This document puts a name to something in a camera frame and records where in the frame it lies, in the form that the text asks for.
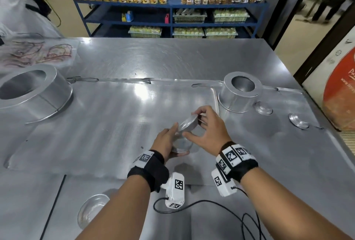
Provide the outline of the person's right hand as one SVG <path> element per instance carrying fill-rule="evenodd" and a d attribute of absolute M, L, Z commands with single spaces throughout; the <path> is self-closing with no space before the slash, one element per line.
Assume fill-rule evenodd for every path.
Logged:
<path fill-rule="evenodd" d="M 199 107 L 193 114 L 198 114 L 198 124 L 205 130 L 204 144 L 198 146 L 217 157 L 221 147 L 226 142 L 232 141 L 224 121 L 209 105 Z"/>

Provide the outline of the person's left hand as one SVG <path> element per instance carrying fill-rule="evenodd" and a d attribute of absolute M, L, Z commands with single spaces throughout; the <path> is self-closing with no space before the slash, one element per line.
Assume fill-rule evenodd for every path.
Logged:
<path fill-rule="evenodd" d="M 151 150 L 159 152 L 164 158 L 164 164 L 175 157 L 183 157 L 190 154 L 190 151 L 185 153 L 174 153 L 172 152 L 173 139 L 168 139 L 165 137 L 165 129 L 158 133 L 156 139 L 153 142 Z"/>

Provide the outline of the clear round plastic container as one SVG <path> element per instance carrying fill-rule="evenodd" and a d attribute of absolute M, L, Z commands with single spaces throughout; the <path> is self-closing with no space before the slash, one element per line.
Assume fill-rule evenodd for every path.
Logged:
<path fill-rule="evenodd" d="M 190 151 L 193 146 L 193 142 L 186 139 L 180 131 L 176 132 L 173 137 L 172 152 L 185 153 Z"/>

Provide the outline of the clear round container lid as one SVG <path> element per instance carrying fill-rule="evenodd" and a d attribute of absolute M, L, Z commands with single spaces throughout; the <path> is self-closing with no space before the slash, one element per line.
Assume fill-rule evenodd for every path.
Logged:
<path fill-rule="evenodd" d="M 178 128 L 178 132 L 179 133 L 191 132 L 197 126 L 198 126 L 198 114 L 192 114 L 180 124 Z"/>

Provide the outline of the person's left forearm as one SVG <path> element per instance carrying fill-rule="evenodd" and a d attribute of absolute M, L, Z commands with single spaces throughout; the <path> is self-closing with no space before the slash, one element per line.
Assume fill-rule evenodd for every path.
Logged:
<path fill-rule="evenodd" d="M 150 194 L 142 176 L 128 177 L 75 240 L 139 240 Z"/>

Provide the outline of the person's right forearm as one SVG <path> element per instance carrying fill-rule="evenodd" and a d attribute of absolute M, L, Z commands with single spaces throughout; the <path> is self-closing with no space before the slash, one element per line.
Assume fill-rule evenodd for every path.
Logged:
<path fill-rule="evenodd" d="M 274 240 L 353 240 L 263 169 L 251 169 L 240 183 Z"/>

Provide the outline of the black left wrist band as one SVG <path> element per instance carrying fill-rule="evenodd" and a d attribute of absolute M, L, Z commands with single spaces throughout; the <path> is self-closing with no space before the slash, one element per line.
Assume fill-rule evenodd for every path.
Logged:
<path fill-rule="evenodd" d="M 163 155 L 155 150 L 144 151 L 132 163 L 127 177 L 142 176 L 148 183 L 151 192 L 160 192 L 161 185 L 169 179 L 169 170 L 165 166 Z"/>

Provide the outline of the black wrist band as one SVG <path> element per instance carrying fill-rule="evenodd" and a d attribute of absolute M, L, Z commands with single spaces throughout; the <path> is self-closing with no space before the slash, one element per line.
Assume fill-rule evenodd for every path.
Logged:
<path fill-rule="evenodd" d="M 259 164 L 245 147 L 228 141 L 216 157 L 216 167 L 228 179 L 241 183 L 242 178 L 249 171 L 258 168 Z"/>
<path fill-rule="evenodd" d="M 161 185 L 169 179 L 169 170 L 165 166 L 163 155 L 155 150 L 144 151 L 132 163 L 127 177 L 142 176 L 148 183 L 151 192 L 160 192 Z"/>

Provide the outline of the black right wrist band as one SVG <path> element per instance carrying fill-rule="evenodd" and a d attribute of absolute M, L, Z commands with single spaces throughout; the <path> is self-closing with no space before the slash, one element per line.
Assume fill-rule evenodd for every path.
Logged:
<path fill-rule="evenodd" d="M 245 147 L 228 141 L 216 157 L 216 167 L 228 179 L 241 183 L 242 178 L 249 171 L 258 168 L 259 164 Z"/>

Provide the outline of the basket of pale sweets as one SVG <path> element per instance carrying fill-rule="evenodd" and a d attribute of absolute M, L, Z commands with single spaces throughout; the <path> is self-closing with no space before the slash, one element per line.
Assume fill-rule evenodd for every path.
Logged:
<path fill-rule="evenodd" d="M 234 27 L 208 27 L 204 33 L 207 39 L 235 39 L 238 36 Z"/>
<path fill-rule="evenodd" d="M 216 9 L 213 11 L 213 18 L 216 23 L 244 23 L 250 17 L 245 8 L 237 9 Z"/>
<path fill-rule="evenodd" d="M 160 38 L 162 28 L 154 26 L 131 26 L 128 34 L 134 38 Z"/>
<path fill-rule="evenodd" d="M 182 39 L 203 38 L 205 32 L 202 27 L 175 27 L 173 37 Z"/>

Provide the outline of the clear round plastic lid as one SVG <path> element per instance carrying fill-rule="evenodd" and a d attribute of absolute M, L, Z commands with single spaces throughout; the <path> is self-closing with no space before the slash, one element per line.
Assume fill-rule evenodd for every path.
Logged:
<path fill-rule="evenodd" d="M 79 228 L 84 230 L 109 200 L 109 197 L 105 194 L 97 194 L 88 198 L 78 212 L 77 223 Z"/>

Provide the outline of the basket of steel pieces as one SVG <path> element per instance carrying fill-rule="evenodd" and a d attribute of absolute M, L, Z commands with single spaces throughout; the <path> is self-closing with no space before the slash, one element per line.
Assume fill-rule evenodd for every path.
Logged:
<path fill-rule="evenodd" d="M 173 12 L 174 23 L 204 23 L 207 12 L 193 8 L 179 8 Z"/>

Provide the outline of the blue metal shelf rack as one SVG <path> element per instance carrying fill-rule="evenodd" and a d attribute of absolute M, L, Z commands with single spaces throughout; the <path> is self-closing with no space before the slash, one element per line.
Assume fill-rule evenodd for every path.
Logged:
<path fill-rule="evenodd" d="M 264 14 L 269 3 L 222 4 L 222 5 L 185 5 L 181 0 L 168 0 L 167 4 L 135 4 L 105 1 L 73 0 L 89 37 L 129 38 L 131 26 L 154 26 L 162 28 L 161 38 L 173 38 L 175 27 L 234 27 L 238 32 L 236 38 L 257 38 Z M 174 23 L 173 12 L 179 8 L 200 9 L 207 12 L 204 23 Z M 245 8 L 250 17 L 244 22 L 216 23 L 213 11 L 216 9 Z M 134 20 L 130 23 L 121 21 L 121 14 L 133 11 Z M 170 15 L 170 24 L 165 24 L 165 15 Z"/>

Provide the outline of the orange printed banner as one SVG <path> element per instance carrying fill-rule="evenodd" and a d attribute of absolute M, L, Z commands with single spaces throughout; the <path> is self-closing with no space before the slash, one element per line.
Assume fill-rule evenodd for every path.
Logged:
<path fill-rule="evenodd" d="M 338 130 L 355 131 L 355 26 L 302 85 Z"/>

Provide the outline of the plastic bag of rubber bands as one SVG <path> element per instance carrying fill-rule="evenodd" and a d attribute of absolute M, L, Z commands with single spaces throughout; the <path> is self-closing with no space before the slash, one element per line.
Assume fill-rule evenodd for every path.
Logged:
<path fill-rule="evenodd" d="M 74 63 L 80 45 L 79 40 L 46 38 L 34 33 L 1 39 L 0 73 L 35 64 L 69 67 Z"/>

